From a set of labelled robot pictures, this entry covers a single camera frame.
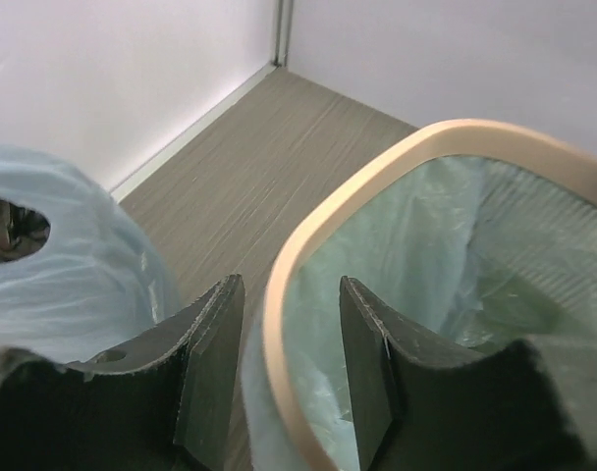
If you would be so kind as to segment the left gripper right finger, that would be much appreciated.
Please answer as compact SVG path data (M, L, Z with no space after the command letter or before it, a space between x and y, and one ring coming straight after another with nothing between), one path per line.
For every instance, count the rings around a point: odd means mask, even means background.
M597 468L597 340L526 335L482 353L350 277L339 308L362 469Z

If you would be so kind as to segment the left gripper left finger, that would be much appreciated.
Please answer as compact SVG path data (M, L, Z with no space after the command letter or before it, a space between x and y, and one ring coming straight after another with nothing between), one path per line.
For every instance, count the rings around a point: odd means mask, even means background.
M220 470L244 282L86 362L0 348L0 470Z

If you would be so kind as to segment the blue plastic bag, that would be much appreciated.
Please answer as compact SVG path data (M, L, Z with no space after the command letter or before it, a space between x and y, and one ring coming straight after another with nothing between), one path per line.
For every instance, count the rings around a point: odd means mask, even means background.
M360 280L398 313L473 349L460 341L478 281L469 244L492 163L532 173L597 207L597 161L519 163L456 153L408 164L388 183L373 184L357 208L327 220L311 215L303 228L323 239L287 242L244 352L255 469L364 470L340 320L342 278Z

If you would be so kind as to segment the green trash bin pink rim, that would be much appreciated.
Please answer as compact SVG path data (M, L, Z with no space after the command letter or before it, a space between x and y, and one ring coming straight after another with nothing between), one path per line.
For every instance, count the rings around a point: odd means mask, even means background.
M461 343L491 351L527 334L597 334L597 207L500 163L486 176Z

